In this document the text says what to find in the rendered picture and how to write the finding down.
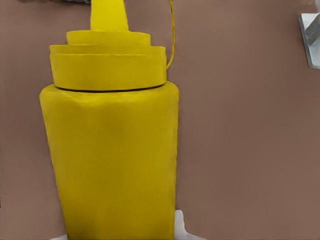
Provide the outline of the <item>yellow sauce bottle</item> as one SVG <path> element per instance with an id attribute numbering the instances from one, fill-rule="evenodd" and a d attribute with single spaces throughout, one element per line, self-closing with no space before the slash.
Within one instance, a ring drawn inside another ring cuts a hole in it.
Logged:
<path id="1" fill-rule="evenodd" d="M 179 89 L 124 0 L 50 47 L 40 106 L 67 240 L 174 240 Z"/>

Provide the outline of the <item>grey frame post foot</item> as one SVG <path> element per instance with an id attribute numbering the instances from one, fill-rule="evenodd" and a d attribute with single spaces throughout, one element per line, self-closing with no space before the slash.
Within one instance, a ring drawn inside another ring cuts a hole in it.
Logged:
<path id="1" fill-rule="evenodd" d="M 22 4 L 41 4 L 41 5 L 90 5 L 92 0 L 12 0 Z"/>

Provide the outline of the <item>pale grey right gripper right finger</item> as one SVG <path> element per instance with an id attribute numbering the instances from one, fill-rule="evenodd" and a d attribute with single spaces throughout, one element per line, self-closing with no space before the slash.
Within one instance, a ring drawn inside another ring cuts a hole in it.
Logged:
<path id="1" fill-rule="evenodd" d="M 185 229 L 184 215 L 181 210 L 175 210 L 174 240 L 206 240 L 200 236 L 190 234 Z"/>

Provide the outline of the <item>silver frame post foot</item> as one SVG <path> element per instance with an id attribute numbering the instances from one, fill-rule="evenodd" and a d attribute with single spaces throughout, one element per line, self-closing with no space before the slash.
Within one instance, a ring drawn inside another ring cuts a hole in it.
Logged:
<path id="1" fill-rule="evenodd" d="M 298 20 L 308 66 L 320 70 L 320 12 L 301 13 Z"/>

